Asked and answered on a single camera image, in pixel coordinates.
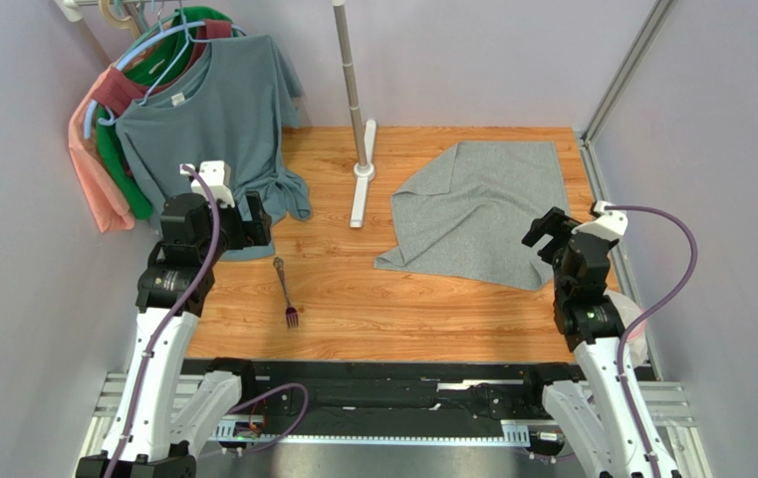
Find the grey cloth napkin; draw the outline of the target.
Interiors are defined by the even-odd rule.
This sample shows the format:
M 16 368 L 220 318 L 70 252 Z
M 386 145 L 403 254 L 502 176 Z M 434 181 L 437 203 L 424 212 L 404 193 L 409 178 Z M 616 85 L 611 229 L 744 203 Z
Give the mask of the grey cloth napkin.
M 460 141 L 390 198 L 395 246 L 380 270 L 459 277 L 537 291 L 553 273 L 522 239 L 552 207 L 568 210 L 550 141 Z

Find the purple metal fork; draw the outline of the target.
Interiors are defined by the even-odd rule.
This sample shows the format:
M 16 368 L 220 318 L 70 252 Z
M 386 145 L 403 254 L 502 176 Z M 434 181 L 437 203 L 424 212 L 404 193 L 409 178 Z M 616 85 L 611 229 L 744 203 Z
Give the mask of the purple metal fork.
M 285 320 L 286 325 L 289 330 L 297 329 L 299 327 L 299 313 L 298 310 L 293 305 L 287 282 L 286 282 L 286 274 L 285 274 L 285 264 L 284 260 L 280 257 L 275 257 L 273 260 L 273 266 L 276 270 L 280 285 L 282 287 L 285 304 L 286 304 L 286 310 L 285 310 Z

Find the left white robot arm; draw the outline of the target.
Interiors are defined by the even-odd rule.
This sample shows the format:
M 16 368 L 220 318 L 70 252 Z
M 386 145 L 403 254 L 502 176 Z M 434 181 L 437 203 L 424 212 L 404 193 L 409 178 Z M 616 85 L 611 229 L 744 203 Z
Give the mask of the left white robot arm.
M 215 279 L 212 268 L 232 250 L 267 246 L 271 218 L 260 195 L 245 196 L 243 219 L 202 193 L 169 198 L 161 240 L 137 281 L 135 356 L 101 450 L 80 459 L 78 477 L 193 477 L 201 449 L 220 419 L 255 392 L 252 363 L 218 358 L 192 397 L 174 407 L 181 369 Z

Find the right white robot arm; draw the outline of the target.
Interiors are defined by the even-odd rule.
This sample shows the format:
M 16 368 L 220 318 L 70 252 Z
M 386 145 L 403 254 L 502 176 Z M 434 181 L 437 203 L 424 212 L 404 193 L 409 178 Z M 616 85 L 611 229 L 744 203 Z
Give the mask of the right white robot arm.
M 589 477 L 677 477 L 636 383 L 628 330 L 608 294 L 610 251 L 626 232 L 624 214 L 598 203 L 581 223 L 553 207 L 522 239 L 548 243 L 539 257 L 553 270 L 554 322 L 590 389 L 563 363 L 527 374 L 527 390 L 560 426 Z

